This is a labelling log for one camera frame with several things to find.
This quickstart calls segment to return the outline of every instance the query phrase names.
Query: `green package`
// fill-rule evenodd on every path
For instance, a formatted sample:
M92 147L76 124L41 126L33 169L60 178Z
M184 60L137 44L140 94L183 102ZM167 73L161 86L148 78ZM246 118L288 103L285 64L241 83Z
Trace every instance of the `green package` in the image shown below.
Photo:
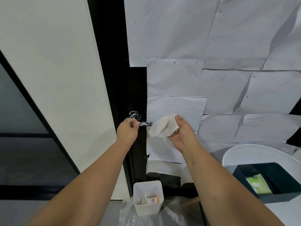
M257 194L272 194L268 184L261 174L246 178Z

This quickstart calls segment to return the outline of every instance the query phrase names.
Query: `wall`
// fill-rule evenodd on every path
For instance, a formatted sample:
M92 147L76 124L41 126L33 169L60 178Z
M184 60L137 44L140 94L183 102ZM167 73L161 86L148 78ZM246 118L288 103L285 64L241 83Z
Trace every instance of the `wall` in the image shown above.
M80 171L116 139L87 0L2 0L0 50ZM122 168L113 199L129 197Z

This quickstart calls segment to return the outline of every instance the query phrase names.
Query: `hand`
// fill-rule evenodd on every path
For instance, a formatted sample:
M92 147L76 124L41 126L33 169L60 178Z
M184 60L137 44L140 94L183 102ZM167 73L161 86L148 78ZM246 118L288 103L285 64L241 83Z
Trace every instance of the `hand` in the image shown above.
M118 126L116 142L130 148L137 138L139 124L134 118L126 118Z
M197 141L194 135L193 128L185 120L185 118L180 115L175 116L175 121L179 126L179 130L174 132L168 138L173 142L175 148L177 148L181 153L192 143Z

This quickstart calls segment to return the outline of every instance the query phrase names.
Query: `wooden stick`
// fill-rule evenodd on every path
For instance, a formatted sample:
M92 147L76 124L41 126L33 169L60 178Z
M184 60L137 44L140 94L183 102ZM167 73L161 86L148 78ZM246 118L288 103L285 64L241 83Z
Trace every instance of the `wooden stick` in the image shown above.
M190 201L180 204L180 208L183 208L183 207L186 207L186 206L192 205L194 203L198 203L198 202L200 202L200 197L195 197L195 198L191 199Z

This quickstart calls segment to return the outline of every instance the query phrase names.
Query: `small white bin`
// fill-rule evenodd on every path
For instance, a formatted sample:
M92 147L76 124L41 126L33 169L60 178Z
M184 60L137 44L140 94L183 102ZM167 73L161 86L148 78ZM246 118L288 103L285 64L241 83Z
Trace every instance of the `small white bin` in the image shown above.
M150 182L137 182L134 184L133 190L134 205L138 216L148 216L157 214L160 211L161 205L164 201L162 184L160 181L150 181ZM136 205L140 198L157 196L159 203L156 204L146 204L146 205Z

